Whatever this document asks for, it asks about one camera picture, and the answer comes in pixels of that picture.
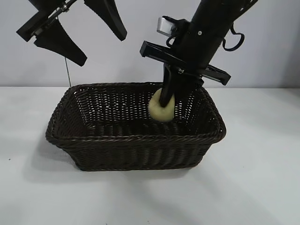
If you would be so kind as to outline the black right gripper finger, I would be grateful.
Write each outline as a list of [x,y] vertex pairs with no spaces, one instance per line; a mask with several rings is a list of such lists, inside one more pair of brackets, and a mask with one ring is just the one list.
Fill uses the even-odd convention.
[[189,95],[203,86],[203,79],[200,75],[177,73],[175,80],[175,95]]
[[164,76],[159,103],[167,106],[178,87],[178,70],[176,67],[164,63]]

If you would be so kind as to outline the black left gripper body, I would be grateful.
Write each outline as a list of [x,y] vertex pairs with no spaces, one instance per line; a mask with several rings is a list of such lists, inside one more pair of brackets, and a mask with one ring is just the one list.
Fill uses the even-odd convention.
[[37,9],[37,13],[16,33],[28,42],[38,29],[50,23],[55,16],[67,12],[75,2],[75,0],[29,0],[29,3]]

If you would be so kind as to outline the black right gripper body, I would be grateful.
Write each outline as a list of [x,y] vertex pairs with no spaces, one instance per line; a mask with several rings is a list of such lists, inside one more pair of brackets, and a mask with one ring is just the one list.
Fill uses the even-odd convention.
[[196,27],[194,22],[176,24],[172,35],[168,38],[167,46],[144,41],[140,49],[142,57],[148,57],[182,71],[188,75],[204,76],[227,85],[231,76],[210,65],[214,54],[223,42],[221,29],[205,30]]

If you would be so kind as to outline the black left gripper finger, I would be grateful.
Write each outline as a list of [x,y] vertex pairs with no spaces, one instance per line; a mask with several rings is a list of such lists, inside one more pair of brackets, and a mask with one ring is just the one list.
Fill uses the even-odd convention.
[[62,55],[81,67],[87,60],[87,56],[69,37],[60,22],[52,22],[48,25],[36,36],[34,44]]
[[126,39],[127,30],[122,22],[114,0],[85,0],[84,4],[106,23],[120,41]]

